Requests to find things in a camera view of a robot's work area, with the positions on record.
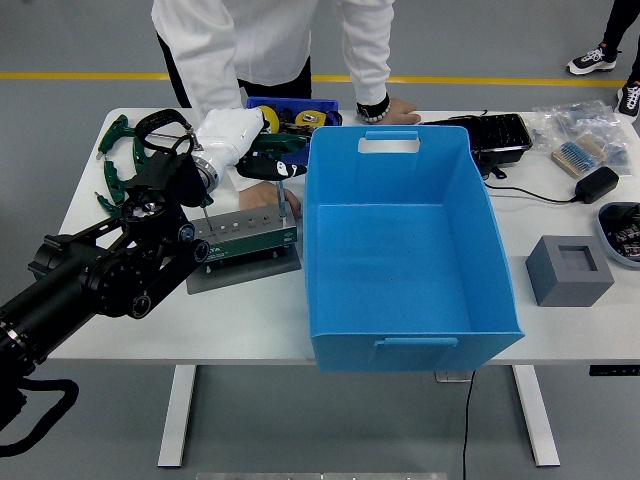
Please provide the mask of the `person's right hand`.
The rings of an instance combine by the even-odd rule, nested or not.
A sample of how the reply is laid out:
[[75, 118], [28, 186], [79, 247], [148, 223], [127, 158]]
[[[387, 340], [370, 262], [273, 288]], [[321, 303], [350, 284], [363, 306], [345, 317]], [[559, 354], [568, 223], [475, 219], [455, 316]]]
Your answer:
[[[239, 209], [248, 210], [278, 203], [278, 187], [269, 182], [260, 182], [238, 192]], [[289, 189], [284, 189], [284, 199], [290, 205], [296, 220], [302, 218], [301, 201]]]

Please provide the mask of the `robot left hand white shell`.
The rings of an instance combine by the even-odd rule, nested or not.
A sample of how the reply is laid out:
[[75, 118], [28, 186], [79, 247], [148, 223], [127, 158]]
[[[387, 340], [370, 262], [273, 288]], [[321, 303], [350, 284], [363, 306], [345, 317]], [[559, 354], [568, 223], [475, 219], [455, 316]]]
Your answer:
[[211, 179], [218, 180], [228, 168], [245, 178], [281, 181], [307, 173], [307, 167], [290, 157], [305, 152], [305, 137], [273, 133], [265, 126], [263, 111], [252, 109], [214, 109], [196, 131], [202, 150], [196, 165]]

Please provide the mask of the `person's left hand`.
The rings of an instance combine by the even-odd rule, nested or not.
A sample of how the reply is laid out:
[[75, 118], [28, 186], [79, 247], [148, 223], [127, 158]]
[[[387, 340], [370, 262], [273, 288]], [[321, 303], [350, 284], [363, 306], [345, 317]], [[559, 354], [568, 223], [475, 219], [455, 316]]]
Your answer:
[[376, 106], [376, 115], [369, 120], [376, 125], [413, 125], [422, 121], [416, 106], [400, 98], [385, 98]]

